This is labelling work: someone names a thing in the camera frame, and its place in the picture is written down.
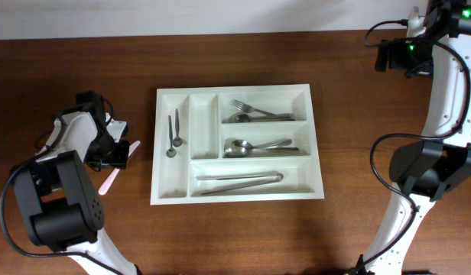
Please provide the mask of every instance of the tongs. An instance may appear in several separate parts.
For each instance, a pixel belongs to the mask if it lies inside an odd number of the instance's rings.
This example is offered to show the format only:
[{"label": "tongs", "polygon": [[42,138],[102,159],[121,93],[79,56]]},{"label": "tongs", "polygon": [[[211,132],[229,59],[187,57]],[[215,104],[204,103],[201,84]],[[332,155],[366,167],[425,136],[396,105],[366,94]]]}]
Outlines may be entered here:
[{"label": "tongs", "polygon": [[220,193],[235,189],[248,188],[253,186],[260,186],[269,183],[277,183],[283,179],[282,173],[261,173],[255,175],[244,175],[244,176],[198,176],[197,180],[243,180],[243,179],[257,179],[246,183],[237,183],[229,186],[221,186],[216,189],[203,191],[200,195],[209,195],[214,193]]}]

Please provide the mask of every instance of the cutlery tray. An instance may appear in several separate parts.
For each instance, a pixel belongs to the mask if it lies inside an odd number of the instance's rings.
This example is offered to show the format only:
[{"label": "cutlery tray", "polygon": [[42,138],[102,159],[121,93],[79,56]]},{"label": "cutlery tray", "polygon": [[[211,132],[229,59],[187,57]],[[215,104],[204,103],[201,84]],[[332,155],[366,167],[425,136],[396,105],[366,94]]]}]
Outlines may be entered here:
[{"label": "cutlery tray", "polygon": [[[228,118],[239,112],[231,106],[232,99],[274,114],[293,113],[295,120],[228,123]],[[174,148],[175,157],[168,158],[167,117],[171,116],[175,137],[176,109],[183,144]],[[264,116],[257,112],[248,115]],[[288,147],[298,147],[299,154],[271,155],[262,151],[242,158],[224,156],[226,144],[236,139],[258,145],[281,138],[290,138],[293,143]],[[197,177],[267,172],[282,173],[283,180],[200,195],[231,183],[200,181]],[[323,198],[309,85],[158,89],[151,205]]]}]

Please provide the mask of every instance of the wooden surface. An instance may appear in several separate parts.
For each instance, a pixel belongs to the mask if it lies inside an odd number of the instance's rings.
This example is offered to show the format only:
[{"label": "wooden surface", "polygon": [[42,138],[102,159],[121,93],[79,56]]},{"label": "wooden surface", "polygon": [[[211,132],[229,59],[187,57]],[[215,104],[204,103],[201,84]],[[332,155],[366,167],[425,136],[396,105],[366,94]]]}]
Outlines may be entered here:
[{"label": "wooden surface", "polygon": [[[390,192],[369,168],[382,134],[420,133],[430,79],[376,73],[363,31],[193,37],[0,41],[0,192],[10,168],[36,152],[51,115],[76,92],[101,92],[142,145],[102,197],[106,231],[144,274],[284,274],[354,266],[375,236]],[[386,31],[385,36],[403,33]],[[156,89],[309,83],[326,198],[149,206]],[[400,144],[378,149],[387,172]],[[90,172],[95,187],[109,170]],[[15,197],[6,218],[26,250]],[[405,270],[471,274],[471,179],[424,220]],[[14,252],[0,229],[0,274],[83,274],[71,259]]]}]

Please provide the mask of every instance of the black cable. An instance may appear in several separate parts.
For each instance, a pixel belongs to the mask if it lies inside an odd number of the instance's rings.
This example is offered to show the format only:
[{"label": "black cable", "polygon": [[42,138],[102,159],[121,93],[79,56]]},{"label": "black cable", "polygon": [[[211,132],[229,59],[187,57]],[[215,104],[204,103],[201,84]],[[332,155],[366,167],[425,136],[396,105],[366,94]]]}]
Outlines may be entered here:
[{"label": "black cable", "polygon": [[45,138],[49,134],[52,134],[52,130],[46,131],[45,133],[43,133],[39,137],[37,137],[37,139],[34,142],[35,149],[41,150],[43,148],[43,146],[40,146],[40,142],[43,138]]},{"label": "black cable", "polygon": [[[381,42],[381,43],[378,43],[378,44],[373,44],[371,45],[370,43],[368,43],[368,36],[378,27],[382,26],[382,25],[385,25],[385,24],[400,24],[402,26],[407,26],[408,24],[408,20],[407,19],[401,19],[401,20],[390,20],[390,21],[383,21],[383,22],[380,22],[378,24],[376,24],[375,26],[371,27],[365,34],[365,46],[367,47],[378,47],[378,46],[385,46],[386,42]],[[401,39],[396,39],[396,40],[392,40],[392,41],[387,41],[387,42],[395,42],[397,40],[401,40]]]},{"label": "black cable", "polygon": [[35,257],[35,258],[49,258],[49,257],[68,257],[68,256],[80,256],[84,257],[88,260],[91,260],[93,263],[115,273],[118,275],[122,275],[120,272],[117,270],[105,265],[104,263],[98,261],[97,259],[89,256],[87,253],[82,253],[82,252],[63,252],[63,253],[48,253],[48,254],[37,254],[37,253],[30,253],[25,250],[23,250],[21,247],[19,247],[15,241],[11,238],[11,235],[8,232],[8,227],[6,226],[5,222],[5,199],[6,199],[6,193],[8,192],[9,186],[13,184],[15,181],[16,176],[26,167],[31,165],[34,161],[40,159],[41,157],[49,154],[51,151],[54,150],[54,148],[59,144],[60,140],[62,139],[64,132],[66,131],[66,122],[62,118],[61,115],[56,115],[55,116],[57,119],[60,120],[60,131],[59,134],[57,135],[57,138],[55,141],[50,145],[50,146],[45,146],[45,150],[42,153],[37,154],[35,157],[32,157],[31,159],[23,162],[21,165],[18,166],[10,175],[8,181],[5,184],[5,188],[3,189],[0,197],[0,222],[1,222],[1,227],[3,230],[3,233],[5,234],[6,241],[11,245],[12,248],[14,248],[19,254],[27,256],[27,257]]},{"label": "black cable", "polygon": [[418,139],[420,141],[442,141],[443,139],[450,138],[450,137],[454,136],[456,133],[458,133],[459,131],[462,130],[463,123],[465,123],[466,116],[468,114],[468,109],[469,109],[469,104],[470,104],[470,97],[471,97],[471,77],[470,77],[470,74],[469,74],[469,68],[466,65],[465,60],[455,50],[453,50],[452,48],[448,47],[445,44],[442,44],[441,42],[428,40],[428,39],[425,39],[425,38],[422,38],[422,37],[407,37],[407,38],[401,38],[401,39],[396,39],[396,40],[385,41],[385,42],[381,42],[381,43],[378,43],[378,44],[369,44],[368,43],[368,36],[370,35],[370,33],[375,28],[377,28],[378,26],[381,26],[383,24],[402,24],[404,26],[407,26],[407,20],[403,19],[403,20],[400,20],[400,21],[383,21],[383,22],[378,23],[375,26],[371,27],[365,35],[365,46],[367,46],[367,47],[381,47],[381,46],[386,46],[386,45],[391,45],[391,44],[399,44],[399,43],[403,43],[403,42],[406,42],[406,41],[414,42],[414,41],[421,40],[421,41],[425,41],[429,44],[432,44],[434,46],[438,46],[438,47],[442,48],[443,50],[447,51],[448,53],[453,55],[456,58],[456,60],[458,60],[458,62],[460,62],[460,65],[462,66],[462,69],[463,69],[463,70],[460,70],[460,71],[463,71],[463,75],[465,76],[465,82],[466,82],[465,101],[464,101],[465,107],[463,108],[463,113],[462,113],[462,116],[460,117],[459,123],[457,125],[455,125],[455,127],[453,127],[449,133],[443,134],[441,136],[436,136],[436,137],[428,137],[428,136],[422,136],[422,135],[417,135],[417,134],[403,134],[403,133],[386,134],[384,136],[379,137],[375,141],[375,143],[373,144],[372,149],[370,151],[370,166],[372,167],[373,174],[375,174],[377,179],[387,189],[390,189],[392,192],[394,192],[394,193],[404,197],[406,200],[408,200],[409,203],[411,204],[412,212],[411,212],[411,217],[409,218],[408,223],[404,226],[404,228],[397,235],[397,237],[390,244],[388,244],[384,249],[382,249],[377,254],[373,255],[368,260],[364,261],[362,264],[360,264],[358,267],[356,267],[357,270],[362,269],[366,264],[371,263],[372,261],[376,260],[381,255],[383,255],[386,251],[393,248],[394,245],[396,245],[401,240],[401,238],[405,235],[405,233],[407,233],[407,231],[412,226],[412,223],[415,220],[417,212],[419,212],[419,209],[417,208],[414,200],[411,199],[410,196],[407,196],[401,190],[396,189],[393,186],[391,186],[390,184],[388,184],[383,179],[383,177],[380,176],[380,174],[378,173],[378,171],[375,167],[375,159],[374,159],[375,150],[376,150],[378,144],[380,142],[382,142],[383,140],[387,139],[387,138],[413,138],[413,139]]},{"label": "black cable", "polygon": [[113,118],[113,105],[108,99],[103,98],[103,101],[105,101],[106,104],[108,104],[108,106],[110,107],[110,119],[106,122],[106,126],[108,126],[108,124],[112,122],[112,118]]}]

